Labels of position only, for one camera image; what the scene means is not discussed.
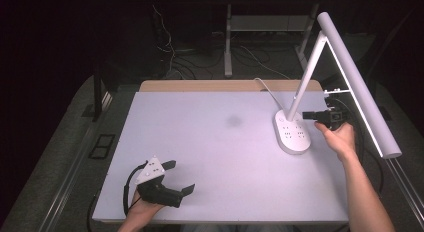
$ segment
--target lamp base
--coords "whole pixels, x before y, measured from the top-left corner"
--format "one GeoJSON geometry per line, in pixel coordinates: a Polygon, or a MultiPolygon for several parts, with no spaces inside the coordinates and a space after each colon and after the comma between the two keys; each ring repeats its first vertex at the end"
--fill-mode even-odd
{"type": "Polygon", "coordinates": [[[303,154],[311,145],[311,138],[299,113],[295,114],[293,121],[288,121],[284,111],[278,111],[274,118],[274,128],[278,144],[288,154],[303,154]]]}

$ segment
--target white tabletop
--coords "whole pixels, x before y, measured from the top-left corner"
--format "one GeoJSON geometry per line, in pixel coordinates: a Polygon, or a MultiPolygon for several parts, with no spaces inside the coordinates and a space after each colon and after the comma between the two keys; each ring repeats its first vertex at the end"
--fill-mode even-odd
{"type": "MultiPolygon", "coordinates": [[[[294,92],[274,94],[290,107],[294,92]]],[[[298,111],[326,108],[323,92],[307,91],[298,111]]],[[[136,93],[93,219],[122,221],[129,174],[157,156],[177,161],[163,185],[196,187],[180,208],[166,207],[152,222],[347,221],[346,182],[336,154],[313,121],[306,121],[312,145],[305,154],[282,151],[272,122],[278,110],[268,92],[136,93]]],[[[130,186],[131,200],[136,186],[130,186]]]]}

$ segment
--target white desk lamp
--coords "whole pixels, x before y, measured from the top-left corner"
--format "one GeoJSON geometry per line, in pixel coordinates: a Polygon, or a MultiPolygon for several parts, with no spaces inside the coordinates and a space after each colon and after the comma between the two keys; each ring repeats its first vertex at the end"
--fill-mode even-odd
{"type": "Polygon", "coordinates": [[[322,30],[315,42],[291,108],[287,114],[280,110],[275,116],[274,123],[277,134],[281,139],[281,141],[279,140],[280,146],[290,154],[302,154],[310,146],[311,140],[307,134],[307,130],[304,130],[303,119],[296,110],[306,90],[306,86],[311,79],[321,52],[327,43],[380,156],[383,159],[389,159],[402,155],[399,146],[387,127],[383,116],[340,38],[330,16],[324,12],[318,15],[317,20],[322,30]]]}

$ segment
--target human arm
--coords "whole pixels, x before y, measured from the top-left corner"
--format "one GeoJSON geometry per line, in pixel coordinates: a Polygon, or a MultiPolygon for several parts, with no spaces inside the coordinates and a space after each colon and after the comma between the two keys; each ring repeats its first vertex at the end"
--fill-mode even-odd
{"type": "Polygon", "coordinates": [[[383,204],[374,191],[355,151],[353,127],[344,123],[336,131],[315,122],[343,164],[346,174],[349,224],[352,231],[395,231],[383,204]]]}
{"type": "Polygon", "coordinates": [[[137,190],[132,200],[134,204],[128,211],[127,218],[119,228],[119,232],[136,232],[146,226],[155,214],[164,207],[160,204],[152,204],[143,201],[137,190]]]}

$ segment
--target electrical outlet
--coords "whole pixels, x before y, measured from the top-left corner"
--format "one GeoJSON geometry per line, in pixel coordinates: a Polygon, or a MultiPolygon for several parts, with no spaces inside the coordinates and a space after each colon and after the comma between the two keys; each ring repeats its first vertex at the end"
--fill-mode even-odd
{"type": "Polygon", "coordinates": [[[274,118],[274,128],[278,144],[288,154],[303,154],[311,145],[311,138],[299,113],[295,114],[293,121],[288,121],[284,111],[278,111],[274,118]]]}
{"type": "Polygon", "coordinates": [[[136,178],[135,184],[141,184],[165,174],[165,169],[159,159],[154,156],[136,178]]]}

